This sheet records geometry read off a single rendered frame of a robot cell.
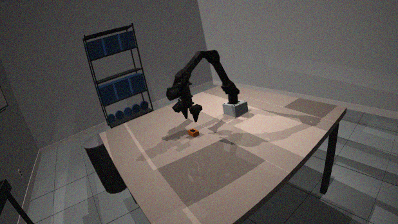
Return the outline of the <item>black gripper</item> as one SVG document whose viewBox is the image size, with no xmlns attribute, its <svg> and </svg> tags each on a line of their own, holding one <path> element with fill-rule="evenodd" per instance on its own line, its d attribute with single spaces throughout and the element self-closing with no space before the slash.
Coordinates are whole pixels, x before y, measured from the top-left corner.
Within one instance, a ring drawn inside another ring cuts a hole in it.
<svg viewBox="0 0 398 224">
<path fill-rule="evenodd" d="M 192 96 L 191 94 L 190 94 L 190 95 L 180 96 L 180 97 L 179 97 L 180 99 L 183 99 L 184 102 L 185 102 L 186 105 L 187 105 L 187 107 L 184 107 L 184 108 L 181 110 L 181 112 L 183 113 L 185 119 L 187 119 L 187 116 L 188 116 L 188 108 L 189 108 L 190 114 L 193 115 L 194 121 L 197 122 L 197 120 L 198 120 L 198 115 L 199 115 L 199 113 L 200 113 L 201 110 L 202 110 L 202 106 L 201 106 L 201 105 L 198 105 L 198 104 L 193 105 L 194 102 L 192 101 L 192 97 L 193 97 L 193 96 Z"/>
</svg>

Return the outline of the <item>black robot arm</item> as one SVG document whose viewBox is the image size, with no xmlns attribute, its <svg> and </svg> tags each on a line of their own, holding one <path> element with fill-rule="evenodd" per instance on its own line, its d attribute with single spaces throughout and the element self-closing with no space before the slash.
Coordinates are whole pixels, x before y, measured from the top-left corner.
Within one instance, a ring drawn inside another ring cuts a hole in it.
<svg viewBox="0 0 398 224">
<path fill-rule="evenodd" d="M 187 63 L 187 66 L 176 73 L 173 87 L 167 88 L 167 98 L 169 100 L 173 100 L 180 96 L 186 96 L 191 94 L 189 85 L 191 85 L 192 83 L 188 80 L 191 77 L 191 72 L 193 71 L 193 69 L 203 58 L 206 58 L 206 60 L 208 60 L 213 65 L 213 68 L 216 70 L 222 82 L 223 91 L 228 94 L 228 104 L 236 104 L 240 102 L 238 100 L 238 94 L 240 94 L 240 90 L 231 80 L 229 80 L 226 72 L 224 71 L 220 63 L 220 56 L 217 50 L 196 52 L 193 58 Z M 172 109 L 175 112 L 179 113 L 184 107 L 187 107 L 184 100 L 178 99 L 178 102 L 172 107 Z"/>
</svg>

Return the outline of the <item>orange block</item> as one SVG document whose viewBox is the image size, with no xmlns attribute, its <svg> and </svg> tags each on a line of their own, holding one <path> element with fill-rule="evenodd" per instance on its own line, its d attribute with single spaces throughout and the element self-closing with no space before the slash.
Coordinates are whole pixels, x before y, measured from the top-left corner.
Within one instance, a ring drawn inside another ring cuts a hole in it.
<svg viewBox="0 0 398 224">
<path fill-rule="evenodd" d="M 192 136 L 192 137 L 196 137 L 196 136 L 199 135 L 199 131 L 196 130 L 196 129 L 193 129 L 193 128 L 190 129 L 190 130 L 188 130 L 187 132 L 188 132 L 188 135 L 190 135 L 190 136 Z"/>
</svg>

